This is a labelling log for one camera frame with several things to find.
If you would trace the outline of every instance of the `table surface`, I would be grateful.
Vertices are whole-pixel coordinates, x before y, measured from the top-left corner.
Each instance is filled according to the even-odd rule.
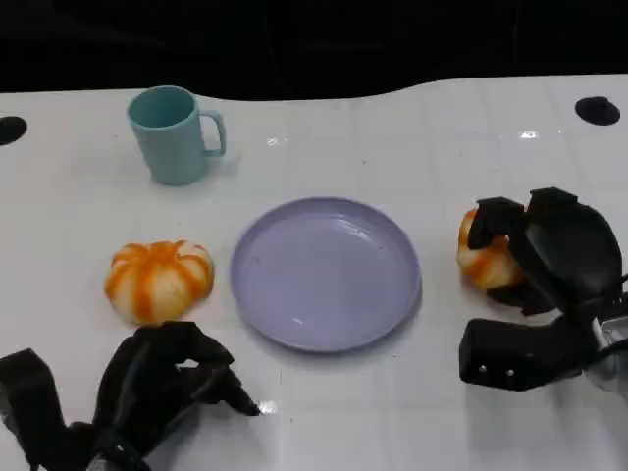
[[[628,407],[586,378],[524,393],[459,381],[466,322],[521,317],[465,287],[455,264],[458,225],[477,198],[526,201],[549,185],[599,209],[628,253],[628,121],[598,128],[574,113],[594,95],[628,110],[628,77],[441,81],[308,102],[199,97],[223,113],[230,150],[185,187],[149,178],[125,116],[136,94],[0,95],[0,116],[28,122],[25,137],[0,147],[0,355],[34,348],[68,421],[90,420],[104,368],[132,332],[103,292],[111,255],[129,241],[187,238],[217,265],[214,292],[187,319],[233,353],[251,395],[278,412],[249,420],[205,409],[150,457],[155,471],[628,469]],[[243,324],[230,292],[242,231],[309,195],[383,210],[420,257],[418,316],[356,353],[274,345]],[[0,450],[3,469],[26,469],[4,428]]]

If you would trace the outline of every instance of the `purple plate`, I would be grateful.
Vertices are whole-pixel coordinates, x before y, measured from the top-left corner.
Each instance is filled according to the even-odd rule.
[[[407,235],[379,211],[339,198],[302,199],[262,216],[235,250],[231,281],[248,323],[309,351],[379,339],[421,294]]]

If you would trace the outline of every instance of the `mug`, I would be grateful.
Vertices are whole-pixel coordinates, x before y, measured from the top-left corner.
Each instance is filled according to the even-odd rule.
[[[216,123],[220,149],[207,150],[200,117]],[[223,117],[213,110],[199,110],[194,95],[172,85],[148,88],[129,105],[129,122],[157,182],[186,184],[207,172],[208,158],[222,157],[227,150]]]

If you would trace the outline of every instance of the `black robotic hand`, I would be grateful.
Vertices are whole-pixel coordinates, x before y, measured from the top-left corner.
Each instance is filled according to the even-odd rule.
[[[621,251],[599,212],[557,188],[532,191],[527,210],[506,198],[479,205],[468,247],[483,248],[494,236],[506,236],[510,254],[527,277],[521,291],[526,295],[504,291],[504,301],[524,313],[555,306],[561,316],[541,327],[470,321],[458,349],[462,381],[525,391],[577,376],[628,350],[628,340],[604,346],[598,339],[603,321],[628,315]]]
[[[187,360],[197,365],[183,366]],[[91,424],[65,426],[50,370],[31,350],[0,360],[0,405],[33,469],[83,471],[98,457],[125,471],[146,470],[142,458],[195,404],[224,401],[241,414],[260,414],[233,362],[193,323],[142,327],[109,363]]]

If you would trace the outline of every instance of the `pumpkin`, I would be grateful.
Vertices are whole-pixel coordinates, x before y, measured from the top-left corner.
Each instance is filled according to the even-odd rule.
[[[465,214],[458,233],[456,261],[462,273],[478,288],[486,290],[516,285],[524,280],[521,268],[508,251],[507,237],[495,236],[488,247],[470,250],[469,231],[477,209]]]
[[[200,245],[129,243],[112,259],[105,293],[127,321],[158,325],[179,319],[213,285],[214,266]]]

